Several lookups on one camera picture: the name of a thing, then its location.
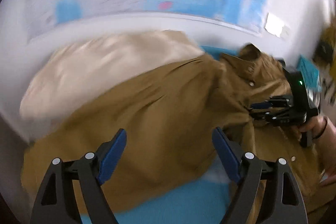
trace blue rubber tip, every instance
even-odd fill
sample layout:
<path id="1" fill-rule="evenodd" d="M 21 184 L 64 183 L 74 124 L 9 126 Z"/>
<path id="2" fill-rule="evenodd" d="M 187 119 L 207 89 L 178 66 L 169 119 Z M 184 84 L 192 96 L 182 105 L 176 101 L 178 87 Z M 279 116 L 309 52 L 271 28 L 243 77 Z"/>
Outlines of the blue rubber tip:
<path id="1" fill-rule="evenodd" d="M 113 145 L 100 162 L 99 174 L 97 176 L 97 181 L 100 185 L 103 185 L 111 178 L 112 173 L 114 172 L 118 161 L 124 152 L 126 140 L 126 131 L 122 129 L 117 133 Z"/>
<path id="2" fill-rule="evenodd" d="M 238 161 L 229 144 L 226 142 L 221 128 L 216 128 L 212 131 L 212 143 L 228 177 L 238 184 L 242 178 L 239 172 L 240 161 Z"/>

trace silver screw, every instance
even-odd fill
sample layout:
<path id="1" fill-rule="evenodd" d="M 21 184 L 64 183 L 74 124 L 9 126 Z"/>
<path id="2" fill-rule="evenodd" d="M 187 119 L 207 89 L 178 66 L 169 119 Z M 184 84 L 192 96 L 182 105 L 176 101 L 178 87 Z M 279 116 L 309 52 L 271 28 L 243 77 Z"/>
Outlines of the silver screw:
<path id="1" fill-rule="evenodd" d="M 58 165 L 61 162 L 60 158 L 55 158 L 52 160 L 53 165 Z"/>
<path id="2" fill-rule="evenodd" d="M 89 153 L 87 153 L 87 154 L 85 155 L 85 158 L 88 159 L 88 160 L 90 160 L 90 159 L 93 159 L 94 156 L 95 156 L 94 153 L 89 152 Z"/>
<path id="3" fill-rule="evenodd" d="M 286 165 L 287 164 L 287 161 L 283 158 L 280 158 L 279 159 L 279 163 L 282 164 L 282 165 Z"/>
<path id="4" fill-rule="evenodd" d="M 247 153 L 245 153 L 245 157 L 249 160 L 252 160 L 254 158 L 254 155 L 251 152 L 247 152 Z"/>

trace black wristband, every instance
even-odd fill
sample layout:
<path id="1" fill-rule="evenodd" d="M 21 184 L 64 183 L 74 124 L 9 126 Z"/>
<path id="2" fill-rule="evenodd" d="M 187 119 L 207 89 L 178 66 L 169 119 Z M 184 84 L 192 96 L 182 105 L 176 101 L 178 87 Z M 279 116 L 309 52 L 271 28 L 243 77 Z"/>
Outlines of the black wristband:
<path id="1" fill-rule="evenodd" d="M 325 127 L 323 128 L 323 130 L 320 132 L 320 134 L 318 134 L 317 136 L 315 136 L 313 138 L 313 140 L 317 140 L 318 138 L 320 138 L 323 133 L 325 132 L 326 128 L 327 128 L 327 125 L 328 125 L 328 119 L 326 117 L 323 117 L 323 119 L 325 120 Z"/>

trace person's arm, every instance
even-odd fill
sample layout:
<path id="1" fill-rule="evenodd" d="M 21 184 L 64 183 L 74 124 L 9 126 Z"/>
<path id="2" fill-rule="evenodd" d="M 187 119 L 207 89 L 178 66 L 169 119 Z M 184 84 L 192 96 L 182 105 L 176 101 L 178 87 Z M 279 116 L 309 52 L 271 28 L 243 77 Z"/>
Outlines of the person's arm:
<path id="1" fill-rule="evenodd" d="M 311 118 L 307 124 L 299 127 L 300 132 L 311 130 L 313 137 L 318 136 L 325 128 L 323 134 L 317 140 L 314 140 L 317 152 L 328 175 L 328 179 L 323 184 L 336 181 L 336 127 L 329 118 L 326 117 L 326 120 L 324 116 L 316 116 Z"/>

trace brown shirt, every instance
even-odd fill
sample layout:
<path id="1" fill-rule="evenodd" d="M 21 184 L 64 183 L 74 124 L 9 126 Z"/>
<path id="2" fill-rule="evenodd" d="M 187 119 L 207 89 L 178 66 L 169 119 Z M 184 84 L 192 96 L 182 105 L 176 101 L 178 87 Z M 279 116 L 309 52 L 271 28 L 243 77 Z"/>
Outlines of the brown shirt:
<path id="1" fill-rule="evenodd" d="M 203 55 L 162 66 L 112 88 L 37 141 L 25 153 L 22 184 L 36 194 L 53 158 L 78 159 L 125 128 L 126 149 L 103 191 L 114 211 L 128 210 L 200 177 L 215 156 L 211 132 L 220 126 L 260 159 L 285 158 L 302 194 L 310 196 L 321 176 L 314 147 L 302 148 L 288 128 L 257 124 L 247 111 L 253 102 L 288 92 L 281 64 L 253 45 L 220 62 Z"/>

